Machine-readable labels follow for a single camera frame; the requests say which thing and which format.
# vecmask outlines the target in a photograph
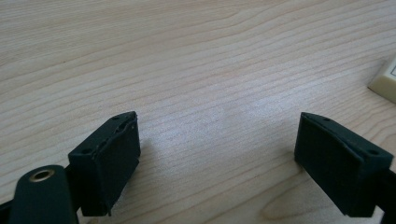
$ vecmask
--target black plastic part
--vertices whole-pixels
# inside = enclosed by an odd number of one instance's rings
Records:
[[[21,177],[8,223],[78,223],[62,166],[43,166]]]
[[[371,217],[393,156],[325,117],[302,113],[295,160],[342,213]]]
[[[385,212],[382,224],[396,223],[396,174],[392,171],[379,182],[376,204]]]
[[[135,112],[109,119],[69,153],[67,169],[76,179],[75,193],[84,216],[111,215],[110,210],[139,163],[139,156]]]
[[[73,208],[77,212],[77,210],[81,207],[81,197],[83,197],[80,187],[81,180],[78,178],[78,174],[73,174],[70,165],[64,168],[64,170],[66,171],[67,180],[69,182]]]
[[[12,200],[0,204],[0,224],[7,224],[9,220],[9,213],[11,212]]]

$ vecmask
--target screw hole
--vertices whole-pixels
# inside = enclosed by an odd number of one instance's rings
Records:
[[[37,173],[31,175],[29,177],[29,180],[31,182],[40,182],[40,181],[50,178],[54,174],[55,174],[55,171],[53,171],[53,170],[42,170],[42,171],[38,171]]]
[[[378,155],[379,153],[375,150],[369,150],[369,153],[372,155]]]
[[[84,149],[82,149],[81,150],[81,153],[82,154],[88,154],[88,153],[90,153],[92,150],[90,149],[90,148],[84,148]]]

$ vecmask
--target hole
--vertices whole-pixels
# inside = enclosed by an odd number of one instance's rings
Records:
[[[118,129],[119,129],[120,131],[123,131],[123,130],[125,129],[125,127],[126,127],[126,123],[127,123],[127,122],[123,122],[123,123],[118,127]]]
[[[379,152],[375,151],[375,150],[369,150],[369,153],[372,155],[378,155]]]
[[[90,149],[90,148],[84,148],[84,149],[82,149],[81,150],[81,153],[82,154],[88,154],[88,153],[90,153],[92,150]]]
[[[29,180],[31,182],[40,182],[40,181],[50,178],[54,174],[55,174],[55,171],[53,171],[53,170],[42,170],[42,171],[38,171],[37,173],[31,175],[29,177]]]

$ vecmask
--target metal grommet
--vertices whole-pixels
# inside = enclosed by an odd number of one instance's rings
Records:
[[[55,174],[54,170],[40,170],[29,177],[30,182],[40,182],[50,178]]]

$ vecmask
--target light wood surface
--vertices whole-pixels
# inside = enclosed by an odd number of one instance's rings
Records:
[[[344,217],[293,160],[300,113],[396,154],[366,88],[396,52],[396,1],[0,2],[0,203],[119,113],[141,162],[113,217],[81,223],[379,223]]]

